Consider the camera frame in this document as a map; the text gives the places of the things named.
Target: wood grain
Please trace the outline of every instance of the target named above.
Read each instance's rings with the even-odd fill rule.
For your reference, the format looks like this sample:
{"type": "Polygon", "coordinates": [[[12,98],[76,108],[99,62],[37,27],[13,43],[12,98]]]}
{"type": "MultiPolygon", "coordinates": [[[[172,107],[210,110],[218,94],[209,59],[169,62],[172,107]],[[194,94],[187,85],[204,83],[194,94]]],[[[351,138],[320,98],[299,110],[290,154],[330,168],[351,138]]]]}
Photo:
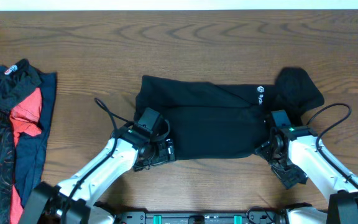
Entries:
{"type": "MultiPolygon", "coordinates": [[[[0,12],[0,64],[24,57],[58,72],[42,177],[50,184],[73,175],[108,140],[112,126],[95,96],[131,119],[142,75],[273,83],[286,66],[308,71],[326,104],[352,105],[351,117],[324,142],[358,174],[358,11],[0,12]]],[[[327,111],[313,127],[322,131],[344,113],[327,111]]],[[[285,190],[256,156],[130,171],[102,199],[150,211],[328,206],[311,182],[285,190]]]]}

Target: white wall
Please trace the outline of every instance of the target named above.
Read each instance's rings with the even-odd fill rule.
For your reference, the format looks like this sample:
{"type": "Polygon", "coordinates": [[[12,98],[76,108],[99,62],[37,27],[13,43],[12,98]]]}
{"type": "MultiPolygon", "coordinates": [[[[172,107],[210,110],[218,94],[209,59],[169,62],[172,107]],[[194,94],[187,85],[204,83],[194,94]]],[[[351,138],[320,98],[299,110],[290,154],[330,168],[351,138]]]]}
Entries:
{"type": "Polygon", "coordinates": [[[358,0],[0,0],[0,11],[358,9],[358,0]]]}

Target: white arm segment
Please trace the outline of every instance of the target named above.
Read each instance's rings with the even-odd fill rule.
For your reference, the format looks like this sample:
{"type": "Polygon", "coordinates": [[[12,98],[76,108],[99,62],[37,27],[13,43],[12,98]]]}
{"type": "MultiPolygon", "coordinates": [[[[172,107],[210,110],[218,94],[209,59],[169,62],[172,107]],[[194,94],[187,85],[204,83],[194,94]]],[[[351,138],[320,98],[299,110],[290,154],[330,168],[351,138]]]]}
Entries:
{"type": "MultiPolygon", "coordinates": [[[[349,193],[358,192],[358,190],[333,167],[322,155],[316,150],[316,138],[312,135],[298,137],[294,141],[290,141],[288,146],[289,159],[305,172],[311,181],[317,186],[320,192],[324,195],[327,202],[331,194],[336,194],[340,190],[345,190],[349,193]]],[[[343,172],[352,176],[358,184],[358,176],[354,175],[347,169],[339,160],[335,158],[324,146],[322,140],[319,145],[322,151],[335,163],[343,172]]]]}
{"type": "Polygon", "coordinates": [[[287,213],[289,224],[325,224],[327,213],[313,207],[296,208],[287,213]]]}
{"type": "MultiPolygon", "coordinates": [[[[87,165],[84,166],[75,175],[67,180],[61,181],[58,186],[61,187],[60,193],[69,196],[73,187],[89,170],[105,158],[114,145],[114,138],[110,139],[106,147],[87,165]]],[[[112,157],[101,164],[77,189],[73,200],[83,199],[86,205],[92,208],[93,204],[103,194],[103,192],[123,173],[130,170],[137,159],[137,150],[132,144],[118,139],[116,150],[112,157]]]]}

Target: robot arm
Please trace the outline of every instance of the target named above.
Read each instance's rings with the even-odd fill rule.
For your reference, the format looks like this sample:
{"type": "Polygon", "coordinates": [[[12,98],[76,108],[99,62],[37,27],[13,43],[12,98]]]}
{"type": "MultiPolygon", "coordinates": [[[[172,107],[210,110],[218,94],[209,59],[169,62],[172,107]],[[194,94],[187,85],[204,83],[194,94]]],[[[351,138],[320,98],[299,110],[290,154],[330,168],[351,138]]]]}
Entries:
{"type": "Polygon", "coordinates": [[[168,121],[147,108],[140,120],[115,130],[104,149],[75,175],[55,187],[37,186],[19,223],[37,223],[47,213],[61,216],[63,223],[112,224],[115,215],[94,206],[95,202],[126,171],[175,161],[172,140],[166,138],[169,130],[168,121]]]}
{"type": "Polygon", "coordinates": [[[272,112],[267,123],[270,139],[256,153],[287,189],[310,178],[329,202],[328,213],[313,207],[287,209],[285,223],[358,223],[358,176],[328,151],[310,127],[293,127],[285,111],[272,112]]]}

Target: white logo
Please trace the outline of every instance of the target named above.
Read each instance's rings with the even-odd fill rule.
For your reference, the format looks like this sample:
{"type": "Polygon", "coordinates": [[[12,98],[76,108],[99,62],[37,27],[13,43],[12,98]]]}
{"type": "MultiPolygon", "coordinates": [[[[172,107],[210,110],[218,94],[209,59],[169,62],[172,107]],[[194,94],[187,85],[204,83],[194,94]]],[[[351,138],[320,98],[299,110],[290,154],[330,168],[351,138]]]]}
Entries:
{"type": "Polygon", "coordinates": [[[259,95],[258,99],[259,99],[259,105],[261,105],[263,103],[263,94],[259,95]]]}
{"type": "Polygon", "coordinates": [[[5,75],[9,75],[11,72],[15,72],[17,71],[17,65],[12,65],[10,68],[8,68],[6,71],[5,71],[5,75]]]}
{"type": "Polygon", "coordinates": [[[262,86],[258,87],[258,92],[259,93],[263,93],[265,91],[265,88],[263,88],[262,86]]]}

